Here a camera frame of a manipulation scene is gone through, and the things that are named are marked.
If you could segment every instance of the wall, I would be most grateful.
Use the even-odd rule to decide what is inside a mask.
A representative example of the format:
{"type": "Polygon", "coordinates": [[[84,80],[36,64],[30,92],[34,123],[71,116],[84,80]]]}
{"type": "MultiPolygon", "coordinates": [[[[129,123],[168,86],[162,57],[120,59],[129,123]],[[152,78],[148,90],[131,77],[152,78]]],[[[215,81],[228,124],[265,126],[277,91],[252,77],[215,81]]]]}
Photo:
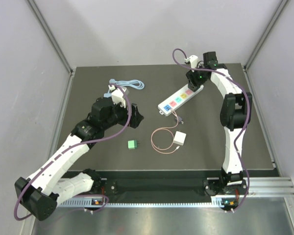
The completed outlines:
{"type": "Polygon", "coordinates": [[[173,64],[176,47],[244,64],[280,0],[36,2],[76,67],[173,64]]]}
{"type": "MultiPolygon", "coordinates": [[[[15,181],[47,159],[68,72],[24,0],[0,1],[0,234],[18,234],[15,181]]],[[[24,213],[20,208],[19,215],[24,213]]]]}
{"type": "Polygon", "coordinates": [[[249,74],[280,170],[294,183],[294,0],[282,13],[249,74]]]}

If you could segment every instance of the light blue cord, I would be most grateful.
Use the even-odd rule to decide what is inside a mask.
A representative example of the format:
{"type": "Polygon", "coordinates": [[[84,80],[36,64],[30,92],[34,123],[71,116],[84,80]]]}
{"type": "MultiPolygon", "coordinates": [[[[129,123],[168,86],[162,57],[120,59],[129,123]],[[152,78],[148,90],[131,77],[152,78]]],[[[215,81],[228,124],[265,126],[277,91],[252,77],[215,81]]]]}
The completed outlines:
{"type": "Polygon", "coordinates": [[[145,87],[145,84],[139,80],[116,81],[115,79],[110,79],[109,83],[115,83],[123,87],[132,87],[137,90],[142,90],[145,87]]]}

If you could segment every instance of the gray tabletop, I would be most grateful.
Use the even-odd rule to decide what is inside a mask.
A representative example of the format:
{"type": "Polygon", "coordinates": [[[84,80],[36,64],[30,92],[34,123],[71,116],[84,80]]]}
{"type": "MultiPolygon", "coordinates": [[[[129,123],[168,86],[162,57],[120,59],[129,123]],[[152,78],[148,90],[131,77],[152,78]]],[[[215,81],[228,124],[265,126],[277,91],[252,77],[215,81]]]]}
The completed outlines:
{"type": "MultiPolygon", "coordinates": [[[[232,78],[248,90],[241,65],[227,66],[232,78]]],[[[173,154],[160,154],[151,147],[150,135],[153,130],[176,124],[173,115],[160,115],[157,106],[187,83],[186,72],[176,65],[77,68],[59,146],[75,125],[86,118],[95,100],[107,91],[111,78],[138,79],[145,83],[141,91],[129,88],[130,101],[138,105],[145,119],[138,128],[127,128],[118,137],[96,144],[76,161],[71,170],[220,169],[225,155],[225,133],[219,119],[223,99],[210,81],[205,83],[203,91],[177,110],[177,114],[184,119],[184,125],[178,125],[173,131],[187,134],[184,145],[173,154]],[[138,149],[129,150],[129,140],[137,140],[138,149]]],[[[114,126],[105,132],[105,136],[120,129],[121,126],[114,126]]],[[[166,131],[154,135],[154,143],[161,148],[169,146],[171,142],[171,134],[166,131]]],[[[244,136],[242,156],[248,169],[273,168],[254,107],[244,136]]]]}

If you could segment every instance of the metal floor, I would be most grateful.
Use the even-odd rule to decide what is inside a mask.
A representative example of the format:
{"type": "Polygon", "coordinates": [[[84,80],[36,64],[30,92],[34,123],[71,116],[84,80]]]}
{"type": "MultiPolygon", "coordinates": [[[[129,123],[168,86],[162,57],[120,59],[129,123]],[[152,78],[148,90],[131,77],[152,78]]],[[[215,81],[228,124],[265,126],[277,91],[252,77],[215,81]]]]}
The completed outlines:
{"type": "Polygon", "coordinates": [[[236,213],[206,208],[57,209],[33,235],[294,235],[283,198],[249,198],[236,213]]]}
{"type": "MultiPolygon", "coordinates": [[[[227,64],[232,78],[246,90],[248,86],[241,64],[227,64]]],[[[173,154],[160,154],[150,144],[151,133],[159,127],[173,126],[173,116],[159,114],[158,104],[187,83],[187,70],[177,65],[79,67],[76,69],[58,147],[75,125],[86,118],[92,104],[107,92],[109,79],[139,79],[145,83],[141,91],[129,88],[129,99],[145,116],[137,129],[128,128],[119,137],[101,142],[81,157],[71,170],[211,170],[220,169],[225,155],[225,133],[220,123],[222,95],[210,81],[204,90],[177,110],[184,119],[176,131],[187,134],[185,143],[173,154]],[[136,150],[127,149],[127,141],[137,140],[136,150]]],[[[116,133],[121,126],[106,131],[116,133]]],[[[166,147],[172,141],[168,132],[159,132],[154,143],[166,147]]],[[[251,122],[243,143],[243,160],[248,169],[273,169],[266,141],[253,107],[251,122]]]]}

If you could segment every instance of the white power strip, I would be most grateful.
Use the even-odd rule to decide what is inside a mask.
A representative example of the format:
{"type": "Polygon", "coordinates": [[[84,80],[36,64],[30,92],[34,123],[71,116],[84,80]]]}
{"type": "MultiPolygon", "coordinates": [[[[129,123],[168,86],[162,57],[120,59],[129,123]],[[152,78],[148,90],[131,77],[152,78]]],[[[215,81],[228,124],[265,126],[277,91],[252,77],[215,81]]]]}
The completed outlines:
{"type": "Polygon", "coordinates": [[[169,98],[158,105],[159,113],[165,116],[169,116],[172,113],[171,109],[173,109],[174,111],[177,110],[187,101],[189,101],[193,96],[198,94],[202,89],[204,89],[203,85],[201,85],[197,91],[192,92],[188,88],[188,84],[186,84],[184,87],[182,87],[180,90],[175,92],[173,95],[171,95],[169,98]]]}

